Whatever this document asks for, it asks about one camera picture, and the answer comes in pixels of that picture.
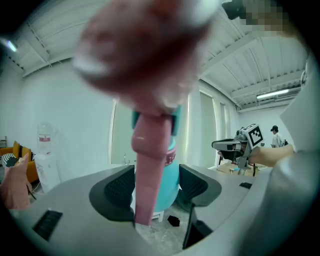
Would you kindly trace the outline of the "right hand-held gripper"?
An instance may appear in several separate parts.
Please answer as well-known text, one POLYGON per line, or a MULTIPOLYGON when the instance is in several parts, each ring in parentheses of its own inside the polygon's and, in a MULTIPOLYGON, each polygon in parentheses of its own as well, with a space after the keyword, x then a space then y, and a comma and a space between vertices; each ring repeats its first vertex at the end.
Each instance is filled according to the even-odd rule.
POLYGON ((235 139, 213 141, 211 146, 217 151, 236 151, 236 163, 241 170, 248 170, 250 155, 264 141, 261 129, 257 123, 242 127, 236 132, 235 139))

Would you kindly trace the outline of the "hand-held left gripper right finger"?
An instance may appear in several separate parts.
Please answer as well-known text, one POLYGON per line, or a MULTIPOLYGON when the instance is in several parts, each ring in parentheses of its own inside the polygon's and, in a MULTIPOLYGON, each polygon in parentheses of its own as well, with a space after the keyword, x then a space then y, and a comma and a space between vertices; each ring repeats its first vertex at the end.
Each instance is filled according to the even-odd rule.
POLYGON ((182 249, 217 230, 243 201, 254 180, 252 176, 180 164, 179 185, 189 213, 182 249))

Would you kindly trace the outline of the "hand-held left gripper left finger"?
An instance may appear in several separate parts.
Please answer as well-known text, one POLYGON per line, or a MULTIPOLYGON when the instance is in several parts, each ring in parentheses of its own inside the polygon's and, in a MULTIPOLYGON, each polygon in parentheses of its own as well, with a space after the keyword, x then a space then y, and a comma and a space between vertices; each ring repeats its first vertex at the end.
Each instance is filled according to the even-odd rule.
POLYGON ((134 166, 115 167, 62 182, 11 214, 45 256, 158 256, 136 230, 134 188, 134 166))

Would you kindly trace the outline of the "person's right hand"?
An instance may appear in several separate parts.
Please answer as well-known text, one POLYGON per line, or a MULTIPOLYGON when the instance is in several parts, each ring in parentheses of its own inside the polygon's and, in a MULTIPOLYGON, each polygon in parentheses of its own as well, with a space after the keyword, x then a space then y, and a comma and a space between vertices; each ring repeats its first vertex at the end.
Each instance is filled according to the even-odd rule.
POLYGON ((242 151, 218 151, 218 155, 226 160, 230 160, 232 162, 236 162, 237 158, 243 155, 242 151))

